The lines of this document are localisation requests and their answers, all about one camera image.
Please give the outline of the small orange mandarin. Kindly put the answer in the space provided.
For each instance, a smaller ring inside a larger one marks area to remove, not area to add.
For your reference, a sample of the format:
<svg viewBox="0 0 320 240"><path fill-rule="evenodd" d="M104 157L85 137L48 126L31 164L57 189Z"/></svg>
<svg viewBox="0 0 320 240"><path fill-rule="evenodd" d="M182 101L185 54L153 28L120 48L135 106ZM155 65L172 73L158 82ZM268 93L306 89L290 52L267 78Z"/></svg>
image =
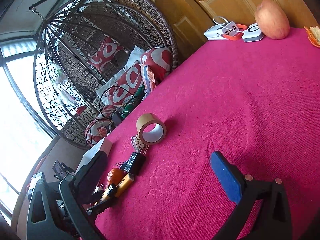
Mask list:
<svg viewBox="0 0 320 240"><path fill-rule="evenodd" d="M118 185L125 176L126 172L120 168L113 168L107 174L107 181L110 185Z"/></svg>

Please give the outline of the black binder clip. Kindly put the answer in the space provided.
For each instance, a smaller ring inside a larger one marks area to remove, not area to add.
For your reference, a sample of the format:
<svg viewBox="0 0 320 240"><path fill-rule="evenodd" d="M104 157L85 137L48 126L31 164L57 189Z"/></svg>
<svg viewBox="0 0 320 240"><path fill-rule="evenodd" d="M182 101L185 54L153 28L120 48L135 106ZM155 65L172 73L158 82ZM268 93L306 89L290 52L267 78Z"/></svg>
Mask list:
<svg viewBox="0 0 320 240"><path fill-rule="evenodd" d="M124 171L134 175L139 175L145 161L146 156L138 152L133 152L125 163Z"/></svg>

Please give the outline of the brown packing tape roll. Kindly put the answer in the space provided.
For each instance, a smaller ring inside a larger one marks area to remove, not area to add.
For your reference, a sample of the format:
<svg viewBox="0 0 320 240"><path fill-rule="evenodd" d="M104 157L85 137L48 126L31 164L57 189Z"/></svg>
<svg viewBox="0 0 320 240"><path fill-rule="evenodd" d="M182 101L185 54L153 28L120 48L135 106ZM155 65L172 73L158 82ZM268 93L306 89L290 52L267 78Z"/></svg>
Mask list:
<svg viewBox="0 0 320 240"><path fill-rule="evenodd" d="M155 114L144 113L136 122L138 137L146 145L160 143L167 134L167 128Z"/></svg>

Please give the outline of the smartphone on cat stand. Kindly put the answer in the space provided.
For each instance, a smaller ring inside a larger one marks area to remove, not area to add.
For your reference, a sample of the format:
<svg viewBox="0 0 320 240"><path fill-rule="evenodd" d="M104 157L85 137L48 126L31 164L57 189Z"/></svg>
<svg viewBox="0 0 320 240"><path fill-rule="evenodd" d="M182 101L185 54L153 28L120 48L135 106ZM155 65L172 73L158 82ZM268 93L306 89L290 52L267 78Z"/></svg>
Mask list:
<svg viewBox="0 0 320 240"><path fill-rule="evenodd" d="M54 171L54 177L58 180L63 180L63 178L65 178L66 176L66 172L64 171L64 169L62 168L60 162L58 160L55 161L53 167L52 167L53 171Z"/></svg>

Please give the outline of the white shallow cardboard box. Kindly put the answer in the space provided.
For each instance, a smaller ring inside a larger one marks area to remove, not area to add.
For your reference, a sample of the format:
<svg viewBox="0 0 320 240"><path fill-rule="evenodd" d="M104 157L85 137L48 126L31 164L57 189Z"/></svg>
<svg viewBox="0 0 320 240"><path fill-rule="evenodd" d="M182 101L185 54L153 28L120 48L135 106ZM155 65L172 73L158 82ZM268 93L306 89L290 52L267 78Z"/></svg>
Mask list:
<svg viewBox="0 0 320 240"><path fill-rule="evenodd" d="M85 171L89 171L89 175L101 178L108 161L108 156L113 143L107 137L101 139L97 144L90 148L80 160L78 168L76 169L76 178L83 177Z"/></svg>

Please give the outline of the pink red tablecloth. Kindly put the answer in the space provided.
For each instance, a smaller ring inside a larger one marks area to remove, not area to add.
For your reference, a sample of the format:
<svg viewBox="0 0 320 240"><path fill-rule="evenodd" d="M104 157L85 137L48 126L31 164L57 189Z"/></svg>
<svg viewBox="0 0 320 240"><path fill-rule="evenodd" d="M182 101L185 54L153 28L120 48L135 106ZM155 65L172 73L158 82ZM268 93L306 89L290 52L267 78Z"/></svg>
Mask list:
<svg viewBox="0 0 320 240"><path fill-rule="evenodd" d="M210 166L217 150L257 180L281 179L293 238L307 230L319 210L319 49L304 29L204 44L109 135L109 167L132 153L144 113L167 135L97 217L107 239L211 239L235 206Z"/></svg>

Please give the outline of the red white patterned cushion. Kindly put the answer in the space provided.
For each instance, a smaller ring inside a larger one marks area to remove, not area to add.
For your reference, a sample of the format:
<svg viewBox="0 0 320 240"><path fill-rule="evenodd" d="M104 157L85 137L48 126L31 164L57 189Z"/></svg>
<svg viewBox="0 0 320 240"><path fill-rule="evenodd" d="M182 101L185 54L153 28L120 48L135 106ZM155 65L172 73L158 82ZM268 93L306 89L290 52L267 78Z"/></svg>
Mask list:
<svg viewBox="0 0 320 240"><path fill-rule="evenodd" d="M143 81L140 63L136 61L130 68L121 69L111 80L96 90L104 105L120 106L127 103Z"/></svg>

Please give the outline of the plaid colourful pillow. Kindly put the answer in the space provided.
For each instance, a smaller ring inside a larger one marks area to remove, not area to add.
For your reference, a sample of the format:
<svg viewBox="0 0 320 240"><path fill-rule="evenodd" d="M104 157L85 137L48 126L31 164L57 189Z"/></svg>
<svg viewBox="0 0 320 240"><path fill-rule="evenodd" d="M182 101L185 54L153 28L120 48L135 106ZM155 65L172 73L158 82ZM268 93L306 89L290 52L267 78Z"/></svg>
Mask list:
<svg viewBox="0 0 320 240"><path fill-rule="evenodd" d="M147 65L140 65L140 73L146 89L146 93L149 95L157 86L155 75L151 68Z"/></svg>

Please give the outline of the small upper red cushion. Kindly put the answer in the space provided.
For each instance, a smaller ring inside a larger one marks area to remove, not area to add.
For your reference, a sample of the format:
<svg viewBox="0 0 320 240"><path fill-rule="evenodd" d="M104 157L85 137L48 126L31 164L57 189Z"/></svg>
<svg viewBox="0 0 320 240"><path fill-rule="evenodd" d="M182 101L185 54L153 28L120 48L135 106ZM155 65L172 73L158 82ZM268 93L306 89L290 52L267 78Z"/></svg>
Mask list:
<svg viewBox="0 0 320 240"><path fill-rule="evenodd" d="M111 37L106 36L99 49L89 57L87 63L97 68L98 72L102 74L116 53L123 49L122 46L114 43Z"/></svg>

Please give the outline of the white power bank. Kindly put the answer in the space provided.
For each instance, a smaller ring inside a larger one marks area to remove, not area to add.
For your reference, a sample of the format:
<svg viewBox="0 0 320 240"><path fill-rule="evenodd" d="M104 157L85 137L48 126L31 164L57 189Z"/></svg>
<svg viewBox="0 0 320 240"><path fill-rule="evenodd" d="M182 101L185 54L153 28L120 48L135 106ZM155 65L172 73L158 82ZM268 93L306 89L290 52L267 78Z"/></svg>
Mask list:
<svg viewBox="0 0 320 240"><path fill-rule="evenodd" d="M244 31L247 29L246 25L237 24L233 21L223 24L217 24L204 32L204 36L212 40L231 40L236 41L242 38Z"/></svg>

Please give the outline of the wicker hanging egg chair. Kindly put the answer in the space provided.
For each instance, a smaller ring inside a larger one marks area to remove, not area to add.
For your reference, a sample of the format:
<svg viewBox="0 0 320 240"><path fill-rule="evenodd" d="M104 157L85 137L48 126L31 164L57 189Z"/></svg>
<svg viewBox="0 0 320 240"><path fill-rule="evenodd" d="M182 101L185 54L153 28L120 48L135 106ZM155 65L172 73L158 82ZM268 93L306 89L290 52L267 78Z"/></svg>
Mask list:
<svg viewBox="0 0 320 240"><path fill-rule="evenodd" d="M169 53L165 72L177 67L173 30L150 0L62 0L47 15L37 40L33 81L42 114L68 143L89 148L93 129L142 84L140 63L156 48Z"/></svg>

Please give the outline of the large red apple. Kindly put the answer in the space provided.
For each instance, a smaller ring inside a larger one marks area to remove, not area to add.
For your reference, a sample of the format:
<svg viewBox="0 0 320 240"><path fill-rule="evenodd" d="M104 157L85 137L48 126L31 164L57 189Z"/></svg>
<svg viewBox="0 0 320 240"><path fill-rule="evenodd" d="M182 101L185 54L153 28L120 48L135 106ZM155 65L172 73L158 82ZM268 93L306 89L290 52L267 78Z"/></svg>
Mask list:
<svg viewBox="0 0 320 240"><path fill-rule="evenodd" d="M282 40L289 35L289 19L274 1L263 0L257 6L254 18L263 34L273 40Z"/></svg>

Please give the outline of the orange peel piece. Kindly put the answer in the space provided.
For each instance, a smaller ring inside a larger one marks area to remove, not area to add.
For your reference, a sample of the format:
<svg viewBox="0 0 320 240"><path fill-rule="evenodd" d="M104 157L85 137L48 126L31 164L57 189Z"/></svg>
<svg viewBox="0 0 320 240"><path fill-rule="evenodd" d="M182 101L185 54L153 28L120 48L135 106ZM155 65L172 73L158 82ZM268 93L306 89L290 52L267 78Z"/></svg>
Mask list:
<svg viewBox="0 0 320 240"><path fill-rule="evenodd" d="M319 26L315 27L304 27L308 40L311 42L311 44L317 48L320 48L320 28Z"/></svg>

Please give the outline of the white wireless charger pad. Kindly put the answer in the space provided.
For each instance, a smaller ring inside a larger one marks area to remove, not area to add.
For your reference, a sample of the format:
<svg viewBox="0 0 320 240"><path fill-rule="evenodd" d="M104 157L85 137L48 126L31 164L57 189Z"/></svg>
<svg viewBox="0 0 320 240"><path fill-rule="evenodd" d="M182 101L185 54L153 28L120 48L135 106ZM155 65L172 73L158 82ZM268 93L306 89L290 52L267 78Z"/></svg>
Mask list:
<svg viewBox="0 0 320 240"><path fill-rule="evenodd" d="M257 23L251 24L247 30L244 31L242 40L244 42L260 41L264 38L263 32L260 30Z"/></svg>

